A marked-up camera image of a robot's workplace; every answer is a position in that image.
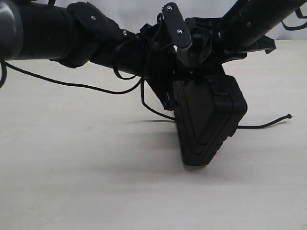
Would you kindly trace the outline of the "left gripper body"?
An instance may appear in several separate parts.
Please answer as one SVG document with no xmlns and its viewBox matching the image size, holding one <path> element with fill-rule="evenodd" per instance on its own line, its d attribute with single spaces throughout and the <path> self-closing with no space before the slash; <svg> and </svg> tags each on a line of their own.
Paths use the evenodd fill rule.
<svg viewBox="0 0 307 230">
<path fill-rule="evenodd" d="M 176 69 L 176 43 L 165 23 L 144 25 L 137 33 L 137 45 L 140 46 L 138 77 L 154 81 L 171 78 Z"/>
</svg>

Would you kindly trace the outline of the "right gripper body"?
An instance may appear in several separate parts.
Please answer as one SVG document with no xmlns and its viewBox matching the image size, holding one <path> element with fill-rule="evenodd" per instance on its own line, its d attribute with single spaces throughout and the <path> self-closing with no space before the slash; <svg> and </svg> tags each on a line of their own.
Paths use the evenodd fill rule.
<svg viewBox="0 0 307 230">
<path fill-rule="evenodd" d="M 275 50 L 275 41 L 265 35 L 247 47 L 239 47 L 234 42 L 224 39 L 220 28 L 221 20 L 221 18 L 200 17 L 185 19 L 191 34 L 201 34 L 213 40 L 216 60 L 220 63 L 245 59 L 249 52 L 265 51 L 269 54 Z"/>
</svg>

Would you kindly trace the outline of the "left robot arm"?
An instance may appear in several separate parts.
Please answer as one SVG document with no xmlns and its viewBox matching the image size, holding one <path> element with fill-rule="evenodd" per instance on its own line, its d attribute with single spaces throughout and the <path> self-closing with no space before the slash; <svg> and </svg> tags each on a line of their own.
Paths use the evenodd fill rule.
<svg viewBox="0 0 307 230">
<path fill-rule="evenodd" d="M 11 60 L 48 59 L 68 68 L 92 62 L 139 78 L 136 88 L 148 83 L 165 110 L 177 106 L 223 111 L 231 104 L 219 76 L 195 79 L 177 59 L 187 29 L 175 3 L 163 7 L 155 25 L 140 33 L 122 30 L 113 20 L 88 2 L 67 8 L 31 0 L 3 0 L 0 3 L 1 83 L 6 81 Z"/>
</svg>

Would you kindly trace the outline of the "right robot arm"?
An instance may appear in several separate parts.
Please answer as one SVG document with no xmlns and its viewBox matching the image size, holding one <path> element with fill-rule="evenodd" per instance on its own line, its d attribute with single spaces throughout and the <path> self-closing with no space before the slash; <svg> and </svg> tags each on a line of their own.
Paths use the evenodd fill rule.
<svg viewBox="0 0 307 230">
<path fill-rule="evenodd" d="M 200 66 L 244 59 L 249 52 L 268 54 L 276 45 L 266 34 L 292 13 L 304 19 L 304 4 L 305 0 L 238 0 L 222 17 L 186 18 L 192 38 L 188 61 Z"/>
</svg>

